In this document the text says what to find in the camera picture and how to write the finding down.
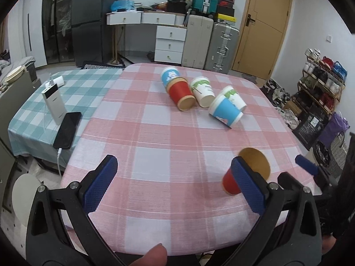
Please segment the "person's right hand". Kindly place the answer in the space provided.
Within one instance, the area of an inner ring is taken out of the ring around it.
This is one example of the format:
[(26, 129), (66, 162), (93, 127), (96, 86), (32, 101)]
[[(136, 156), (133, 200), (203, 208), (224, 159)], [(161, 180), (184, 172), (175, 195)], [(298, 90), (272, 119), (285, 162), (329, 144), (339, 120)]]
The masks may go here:
[(322, 254), (329, 252), (336, 243), (336, 238), (332, 235), (325, 235), (322, 237)]

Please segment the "person's left hand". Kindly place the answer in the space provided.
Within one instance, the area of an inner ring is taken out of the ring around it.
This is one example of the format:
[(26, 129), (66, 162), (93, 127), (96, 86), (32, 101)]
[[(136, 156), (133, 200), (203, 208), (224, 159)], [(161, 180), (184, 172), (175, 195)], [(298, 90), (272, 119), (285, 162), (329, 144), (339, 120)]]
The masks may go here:
[(130, 266), (166, 266), (167, 257), (167, 249), (160, 243), (131, 263)]

